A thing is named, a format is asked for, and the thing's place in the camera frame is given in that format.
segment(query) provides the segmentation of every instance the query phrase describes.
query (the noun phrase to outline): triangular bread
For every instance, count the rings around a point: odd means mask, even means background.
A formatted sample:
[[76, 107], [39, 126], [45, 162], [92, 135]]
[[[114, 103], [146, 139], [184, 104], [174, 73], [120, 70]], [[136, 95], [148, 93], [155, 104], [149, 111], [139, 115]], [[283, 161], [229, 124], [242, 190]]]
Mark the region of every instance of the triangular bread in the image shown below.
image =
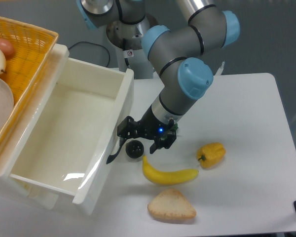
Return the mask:
[[155, 218], [167, 220], [185, 220], [196, 216], [191, 203], [174, 188], [159, 193], [148, 204], [148, 211]]

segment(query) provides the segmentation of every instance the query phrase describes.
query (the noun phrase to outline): banana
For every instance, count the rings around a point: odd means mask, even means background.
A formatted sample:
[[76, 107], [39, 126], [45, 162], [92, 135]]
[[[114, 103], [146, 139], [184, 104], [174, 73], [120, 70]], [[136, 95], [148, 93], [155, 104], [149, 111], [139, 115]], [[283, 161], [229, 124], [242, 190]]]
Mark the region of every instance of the banana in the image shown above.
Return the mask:
[[159, 171], [148, 163], [147, 157], [143, 157], [143, 173], [145, 177], [157, 184], [174, 185], [195, 179], [198, 175], [197, 169], [182, 169], [172, 172]]

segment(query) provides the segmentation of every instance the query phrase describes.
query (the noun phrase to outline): black round object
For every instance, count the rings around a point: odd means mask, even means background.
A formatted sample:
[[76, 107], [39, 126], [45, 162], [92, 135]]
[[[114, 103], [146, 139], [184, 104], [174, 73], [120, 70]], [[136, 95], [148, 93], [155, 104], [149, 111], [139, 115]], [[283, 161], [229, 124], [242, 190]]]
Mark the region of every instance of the black round object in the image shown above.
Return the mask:
[[132, 140], [126, 144], [126, 153], [130, 158], [137, 159], [144, 154], [144, 146], [138, 140]]

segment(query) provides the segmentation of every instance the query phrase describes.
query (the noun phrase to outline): gray floor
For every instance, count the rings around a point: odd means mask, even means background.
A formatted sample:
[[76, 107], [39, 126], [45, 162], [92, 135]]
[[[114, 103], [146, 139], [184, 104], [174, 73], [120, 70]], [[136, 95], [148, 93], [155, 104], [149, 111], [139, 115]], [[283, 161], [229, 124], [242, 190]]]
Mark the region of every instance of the gray floor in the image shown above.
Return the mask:
[[[238, 16], [241, 35], [237, 43], [203, 55], [203, 61], [213, 72], [225, 61], [224, 74], [273, 74], [296, 145], [296, 0], [215, 3], [221, 10], [231, 10]], [[147, 0], [147, 12], [170, 30], [186, 25], [174, 0]], [[0, 16], [56, 31], [60, 35], [58, 43], [68, 47], [82, 40], [102, 44], [111, 53], [109, 67], [117, 67], [105, 28], [89, 31], [75, 0], [0, 1]], [[108, 60], [103, 49], [92, 45], [73, 48], [71, 57], [103, 66]]]

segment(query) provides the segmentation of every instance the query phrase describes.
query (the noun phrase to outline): yellow bell pepper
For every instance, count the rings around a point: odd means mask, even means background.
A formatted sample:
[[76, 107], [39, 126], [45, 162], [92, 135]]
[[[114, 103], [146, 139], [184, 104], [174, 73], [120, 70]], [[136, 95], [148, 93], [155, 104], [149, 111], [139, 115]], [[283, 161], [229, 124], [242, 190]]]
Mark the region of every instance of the yellow bell pepper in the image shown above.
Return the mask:
[[226, 150], [219, 142], [207, 144], [197, 150], [196, 153], [201, 166], [205, 169], [220, 162], [225, 154]]

